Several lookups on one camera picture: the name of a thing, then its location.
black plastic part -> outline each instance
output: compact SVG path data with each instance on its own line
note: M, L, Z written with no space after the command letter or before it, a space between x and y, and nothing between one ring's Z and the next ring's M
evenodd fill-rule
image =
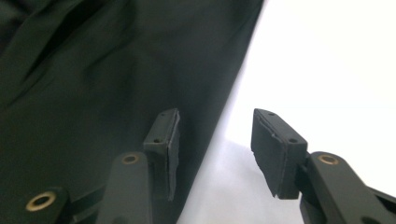
M96 223L152 223L151 191L146 155L121 154L114 160Z
M309 202L305 196L300 201L300 211L303 216L304 224L325 224L326 217L320 206L316 206Z
M94 190L84 197L72 202L70 204L70 213L72 214L74 223L94 223L97 218L98 210L101 201L105 195L105 186Z
M162 112L155 119L143 144L148 161L154 167L153 195L156 199L172 201L175 195L179 120L177 109Z
M13 216L17 217L21 224L63 224L70 220L67 209L69 197L62 188L44 189L24 197L20 202L19 208L13 210L19 214L13 214Z
M304 164L306 141L273 112L255 109L251 149L273 196L297 199L297 167Z
M307 163L327 223L390 224L395 220L342 158L314 152Z
M396 198L376 189L370 188L370 191L382 203L382 205L384 205L385 208L387 208L387 210L393 215L396 223Z

black clamp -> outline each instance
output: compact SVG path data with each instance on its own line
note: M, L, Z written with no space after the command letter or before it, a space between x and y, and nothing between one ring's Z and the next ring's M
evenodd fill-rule
M342 158L307 152L306 141L273 112L255 109L251 149L279 199L297 199L305 223L396 223L396 199L366 187Z
M152 223L152 200L172 201L178 166L178 110L158 115L143 152L119 155L113 162L96 223Z

brass grommet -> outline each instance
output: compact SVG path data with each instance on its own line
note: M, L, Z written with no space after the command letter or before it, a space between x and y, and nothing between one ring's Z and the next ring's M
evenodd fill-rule
M329 164L329 165L336 165L339 162L334 156L326 155L326 154L318 156L318 159L321 162Z
M134 153L125 155L122 158L122 163L124 163L125 165L134 164L134 163L137 163L137 161L139 161L139 157L137 155L135 155Z
M46 191L35 196L32 200L26 204L26 210L29 212L35 212L50 206L55 202L56 194L52 191Z

dark green fabric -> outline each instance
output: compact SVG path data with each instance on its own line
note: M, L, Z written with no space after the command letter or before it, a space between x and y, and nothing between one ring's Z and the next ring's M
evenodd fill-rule
M0 56L21 24L48 0L0 0Z
M106 184L158 113L180 111L177 189L154 202L175 223L242 64L261 0L49 1L0 58L0 223L25 197Z

white surface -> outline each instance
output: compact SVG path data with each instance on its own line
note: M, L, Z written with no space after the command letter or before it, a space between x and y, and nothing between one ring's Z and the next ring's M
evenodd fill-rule
M272 198L249 149L252 113L396 196L396 1L267 0L179 224L303 223Z

